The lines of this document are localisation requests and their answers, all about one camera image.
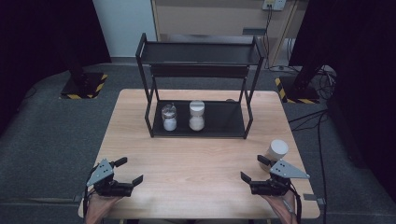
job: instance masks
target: jar with white powder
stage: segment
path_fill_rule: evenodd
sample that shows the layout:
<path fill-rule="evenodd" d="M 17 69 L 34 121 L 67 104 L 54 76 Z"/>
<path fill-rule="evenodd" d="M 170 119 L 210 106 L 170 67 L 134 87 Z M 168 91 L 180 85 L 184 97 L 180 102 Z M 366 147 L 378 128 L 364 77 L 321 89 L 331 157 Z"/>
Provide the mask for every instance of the jar with white powder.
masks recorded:
<path fill-rule="evenodd" d="M 166 131 L 173 131 L 177 126 L 177 113 L 174 105 L 165 105 L 162 110 L 163 128 Z"/>
<path fill-rule="evenodd" d="M 190 102 L 190 128 L 201 131 L 205 127 L 205 104 L 202 101 Z"/>

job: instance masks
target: gray floor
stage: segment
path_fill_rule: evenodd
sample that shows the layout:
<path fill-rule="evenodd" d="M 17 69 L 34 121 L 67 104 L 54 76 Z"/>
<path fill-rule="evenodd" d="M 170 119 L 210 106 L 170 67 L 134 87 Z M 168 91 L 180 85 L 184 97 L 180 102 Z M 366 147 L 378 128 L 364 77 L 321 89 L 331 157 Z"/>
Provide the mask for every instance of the gray floor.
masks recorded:
<path fill-rule="evenodd" d="M 27 93 L 20 112 L 1 136 L 0 223 L 82 223 L 77 214 L 78 203 L 5 202 L 5 199 L 71 200 L 83 191 L 120 90 L 142 87 L 133 63 L 100 64 L 86 70 L 108 75 L 96 99 L 59 99 L 69 74 L 45 78 Z M 292 75 L 262 69 L 257 90 L 276 91 L 278 76 Z M 159 85 L 165 89 L 240 88 L 239 83 L 232 81 L 205 79 L 170 78 Z M 325 100 L 316 105 L 283 106 L 289 120 L 326 108 Z M 312 119 L 303 127 L 312 127 L 317 122 L 318 118 Z M 290 127 L 293 129 L 300 123 L 293 122 Z M 313 190 L 323 198 L 318 130 L 307 129 L 293 135 L 306 171 L 311 175 Z M 328 195 L 327 223 L 396 223 L 396 204 L 370 170 L 353 166 L 330 119 L 320 124 L 320 137 Z M 106 223 L 118 221 L 106 220 Z M 256 223 L 267 221 L 256 220 Z M 323 216 L 303 223 L 323 223 Z"/>

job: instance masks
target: wall outlet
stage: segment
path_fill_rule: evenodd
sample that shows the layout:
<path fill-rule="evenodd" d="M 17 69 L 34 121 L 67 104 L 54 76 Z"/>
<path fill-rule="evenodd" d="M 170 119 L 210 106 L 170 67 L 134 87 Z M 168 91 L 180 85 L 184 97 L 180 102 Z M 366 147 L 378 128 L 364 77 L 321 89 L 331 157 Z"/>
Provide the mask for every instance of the wall outlet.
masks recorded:
<path fill-rule="evenodd" d="M 264 0 L 264 3 L 262 4 L 262 10 L 269 10 L 270 6 L 271 8 L 274 8 L 275 0 Z"/>
<path fill-rule="evenodd" d="M 285 7 L 287 0 L 264 0 L 262 4 L 262 10 L 269 10 L 270 8 L 274 11 L 281 11 Z"/>

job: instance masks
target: lower shelf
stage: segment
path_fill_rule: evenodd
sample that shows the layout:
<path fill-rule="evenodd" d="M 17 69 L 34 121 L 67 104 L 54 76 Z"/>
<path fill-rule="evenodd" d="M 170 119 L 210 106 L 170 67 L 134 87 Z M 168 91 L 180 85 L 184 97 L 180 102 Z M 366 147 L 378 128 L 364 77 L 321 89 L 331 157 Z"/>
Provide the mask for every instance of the lower shelf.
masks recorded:
<path fill-rule="evenodd" d="M 157 103 L 152 131 L 154 136 L 174 137 L 244 137 L 245 125 L 242 108 L 234 101 L 204 101 L 205 127 L 193 131 L 189 126 L 191 101 L 160 101 Z M 174 104 L 177 109 L 177 127 L 169 132 L 163 128 L 161 109 Z"/>

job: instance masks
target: wooden table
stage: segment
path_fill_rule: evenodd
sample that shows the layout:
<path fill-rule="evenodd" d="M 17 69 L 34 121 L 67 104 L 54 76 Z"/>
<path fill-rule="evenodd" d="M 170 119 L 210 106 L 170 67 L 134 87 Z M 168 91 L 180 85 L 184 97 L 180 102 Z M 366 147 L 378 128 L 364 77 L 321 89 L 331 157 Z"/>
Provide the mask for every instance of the wooden table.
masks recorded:
<path fill-rule="evenodd" d="M 239 91 L 164 91 L 162 99 L 226 100 Z M 266 180 L 257 161 L 271 141 L 282 139 L 290 151 L 285 161 L 302 171 L 304 165 L 285 112 L 274 91 L 255 91 L 251 102 L 253 124 L 247 139 L 151 138 L 144 120 L 147 98 L 143 90 L 123 90 L 116 103 L 96 162 L 127 157 L 114 179 L 131 182 L 144 175 L 131 197 L 123 198 L 108 214 L 114 218 L 276 218 L 263 198 L 251 195 L 240 178 Z M 292 179 L 300 195 L 313 194 L 309 180 Z M 303 218 L 319 216 L 315 201 L 303 203 Z M 82 215 L 82 206 L 78 210 Z"/>

